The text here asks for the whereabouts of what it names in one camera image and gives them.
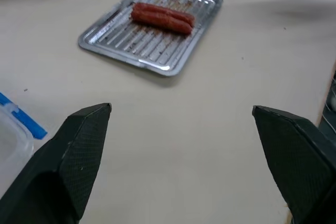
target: tray rim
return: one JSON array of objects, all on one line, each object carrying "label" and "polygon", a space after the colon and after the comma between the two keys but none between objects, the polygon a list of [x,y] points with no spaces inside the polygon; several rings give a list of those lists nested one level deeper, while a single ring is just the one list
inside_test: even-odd
[{"label": "tray rim", "polygon": [[85,41],[85,39],[94,32],[99,26],[101,26],[108,18],[110,18],[118,9],[124,7],[124,2],[126,0],[121,0],[115,5],[112,6],[112,9],[108,11],[107,13],[103,14],[96,22],[94,22],[89,28],[87,28],[78,38],[78,45],[79,47],[95,52],[97,54],[116,59],[119,61],[126,62],[128,64],[131,64],[133,66],[148,69],[150,71],[156,72],[158,74],[161,74],[163,76],[172,77],[180,73],[180,71],[183,69],[184,65],[186,64],[188,58],[191,56],[193,50],[196,48],[197,43],[199,40],[204,36],[206,31],[208,30],[210,24],[214,20],[214,18],[217,16],[218,11],[220,10],[223,0],[217,0],[214,9],[212,10],[212,14],[210,15],[209,19],[206,20],[204,24],[202,24],[201,28],[197,31],[197,33],[194,35],[194,38],[190,41],[188,46],[185,48],[185,50],[182,52],[182,55],[180,57],[179,62],[175,66],[173,70],[162,70],[157,67],[151,66],[151,62],[147,62],[146,60],[138,59],[136,57],[132,57],[131,55],[124,56],[122,52],[119,52],[118,50],[106,51],[103,48],[93,46]]}]

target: cooked sausage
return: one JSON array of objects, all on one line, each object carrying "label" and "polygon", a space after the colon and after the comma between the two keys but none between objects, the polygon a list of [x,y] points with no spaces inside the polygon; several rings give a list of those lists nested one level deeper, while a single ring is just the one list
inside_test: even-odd
[{"label": "cooked sausage", "polygon": [[135,21],[169,29],[182,34],[190,34],[193,30],[187,22],[173,18],[164,13],[146,12],[135,8],[131,13],[131,17]]},{"label": "cooked sausage", "polygon": [[135,3],[133,5],[133,9],[143,10],[146,12],[164,13],[173,18],[187,22],[191,27],[194,27],[195,17],[189,13],[178,12],[176,10],[146,3]]}]

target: baking tray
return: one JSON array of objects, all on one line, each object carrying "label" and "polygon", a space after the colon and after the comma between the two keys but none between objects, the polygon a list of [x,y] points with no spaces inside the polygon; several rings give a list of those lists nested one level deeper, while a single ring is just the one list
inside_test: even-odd
[{"label": "baking tray", "polygon": [[[187,12],[196,22],[188,36],[140,25],[130,18],[132,4],[145,2]],[[216,16],[223,0],[122,0],[89,27],[80,47],[149,69],[164,76],[178,74]]]}]

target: table surface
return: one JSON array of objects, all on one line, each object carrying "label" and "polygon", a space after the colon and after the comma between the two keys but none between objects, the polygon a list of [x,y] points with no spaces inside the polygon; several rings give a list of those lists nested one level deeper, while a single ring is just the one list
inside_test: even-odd
[{"label": "table surface", "polygon": [[72,112],[112,103],[81,224],[283,224],[251,110],[318,119],[336,56],[336,0],[224,0],[173,78],[77,46],[118,1],[0,0],[1,92],[49,137]]}]

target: hot dog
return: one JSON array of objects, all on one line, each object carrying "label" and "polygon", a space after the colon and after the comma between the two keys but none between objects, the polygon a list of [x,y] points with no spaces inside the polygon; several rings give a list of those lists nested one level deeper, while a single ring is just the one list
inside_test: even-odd
[{"label": "hot dog", "polygon": [[154,13],[164,13],[173,18],[187,22],[191,27],[194,27],[195,17],[189,13],[178,12],[176,10],[171,10],[161,6],[146,4],[146,3],[135,3],[133,9],[143,10],[146,12]]},{"label": "hot dog", "polygon": [[187,22],[173,18],[164,13],[147,12],[134,8],[131,17],[135,21],[169,29],[182,34],[190,34],[193,30]]}]

